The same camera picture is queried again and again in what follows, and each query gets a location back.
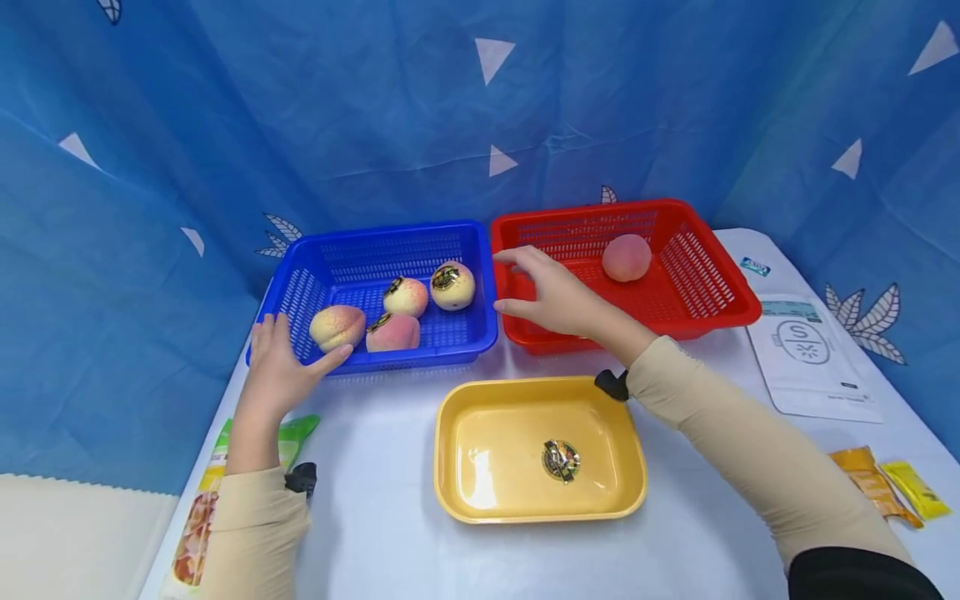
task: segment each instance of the blue backdrop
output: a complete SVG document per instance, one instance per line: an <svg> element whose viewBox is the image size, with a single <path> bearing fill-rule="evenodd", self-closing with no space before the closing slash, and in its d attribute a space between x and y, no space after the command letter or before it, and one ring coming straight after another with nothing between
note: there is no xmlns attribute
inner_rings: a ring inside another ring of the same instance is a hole
<svg viewBox="0 0 960 600"><path fill-rule="evenodd" d="M601 185L770 234L957 455L957 26L933 0L3 3L0 471L180 493L290 241Z"/></svg>

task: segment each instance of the black sleeve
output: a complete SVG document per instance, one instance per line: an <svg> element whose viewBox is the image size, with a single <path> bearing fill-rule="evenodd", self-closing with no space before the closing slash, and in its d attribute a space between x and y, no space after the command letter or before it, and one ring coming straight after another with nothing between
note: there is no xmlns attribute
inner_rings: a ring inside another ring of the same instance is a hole
<svg viewBox="0 0 960 600"><path fill-rule="evenodd" d="M813 548L790 565L790 600L943 600L915 567L858 548Z"/></svg>

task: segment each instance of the beige long-sleeve shirt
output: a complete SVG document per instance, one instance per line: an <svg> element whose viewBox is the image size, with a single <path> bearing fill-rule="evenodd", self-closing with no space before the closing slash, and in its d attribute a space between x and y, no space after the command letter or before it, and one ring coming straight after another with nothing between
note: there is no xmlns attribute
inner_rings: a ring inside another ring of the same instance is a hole
<svg viewBox="0 0 960 600"><path fill-rule="evenodd" d="M912 564L873 504L813 442L669 338L630 367L631 394L679 429L764 520L789 568L804 550L863 548ZM294 597L294 559L310 524L302 493L273 468L225 477L202 598Z"/></svg>

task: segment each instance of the blue plastic basket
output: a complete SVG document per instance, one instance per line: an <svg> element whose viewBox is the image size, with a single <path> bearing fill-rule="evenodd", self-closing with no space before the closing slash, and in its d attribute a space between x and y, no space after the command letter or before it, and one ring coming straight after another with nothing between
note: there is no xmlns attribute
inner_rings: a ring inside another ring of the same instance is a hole
<svg viewBox="0 0 960 600"><path fill-rule="evenodd" d="M419 348L367 352L361 343L334 374L468 363L493 346L498 331L490 240L473 221L303 237L290 245L276 268L257 322L285 312L294 353L309 365L323 355L309 335L317 312L348 304L364 311L371 324L383 314L383 292L395 277L415 277L429 287L430 276L447 260L473 271L473 304L446 312L430 301L420 317Z"/></svg>

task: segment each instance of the leaf pattern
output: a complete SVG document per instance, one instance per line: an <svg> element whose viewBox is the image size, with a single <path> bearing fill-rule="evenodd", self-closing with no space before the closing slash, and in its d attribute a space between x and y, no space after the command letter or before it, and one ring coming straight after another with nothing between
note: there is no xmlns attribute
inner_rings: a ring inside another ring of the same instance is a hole
<svg viewBox="0 0 960 600"><path fill-rule="evenodd" d="M616 192L613 191L613 188L608 185L601 185L600 204L614 204L616 202L619 202L619 199L616 197Z"/></svg>
<svg viewBox="0 0 960 600"><path fill-rule="evenodd" d="M863 301L863 292L864 290L857 290L837 308L837 321L848 331L860 316L860 302Z"/></svg>
<svg viewBox="0 0 960 600"><path fill-rule="evenodd" d="M900 315L900 288L894 283L880 296L874 307L863 319L860 319L850 330L850 333L878 334L883 333L897 321Z"/></svg>
<svg viewBox="0 0 960 600"><path fill-rule="evenodd" d="M263 254L264 256L270 256L271 258L283 258L283 255L287 253L287 250L280 248L261 248L256 251L257 254Z"/></svg>
<svg viewBox="0 0 960 600"><path fill-rule="evenodd" d="M100 4L101 10L110 20L110 25L116 25L120 22L122 9L120 0L97 0L97 2Z"/></svg>
<svg viewBox="0 0 960 600"><path fill-rule="evenodd" d="M286 250L287 250L287 246L289 246L289 244L287 244L286 242L284 242L284 241L281 240L280 238L276 237L275 235L273 235L273 234L270 233L269 231L264 231L264 233L266 233L266 234L267 234L267 237L270 238L270 242L274 245L274 248L276 248L276 249L278 249L278 250L283 250L283 251L286 251Z"/></svg>
<svg viewBox="0 0 960 600"><path fill-rule="evenodd" d="M837 296L836 290L834 290L833 286L829 283L827 284L827 291L824 293L824 296L827 298L827 309L836 317L840 312L840 298Z"/></svg>
<svg viewBox="0 0 960 600"><path fill-rule="evenodd" d="M281 219L276 215L270 213L263 213L271 223L274 224L274 227L277 231L280 232L280 235L287 238L291 242L296 242L303 237L303 232L297 229L297 227L285 219Z"/></svg>
<svg viewBox="0 0 960 600"><path fill-rule="evenodd" d="M882 335L877 335L875 333L863 333L856 332L851 334L853 340L860 345L861 348L865 348L874 354L879 354L887 360L892 360L898 365L905 365L906 359L903 358L903 354L894 346L890 340L886 339Z"/></svg>
<svg viewBox="0 0 960 600"><path fill-rule="evenodd" d="M858 346L898 365L906 365L902 352L893 342L880 335L889 329L900 315L900 287L896 283L891 284L867 314L858 319L863 294L864 290L858 290L841 302L836 290L828 283L824 296L829 311L850 333Z"/></svg>

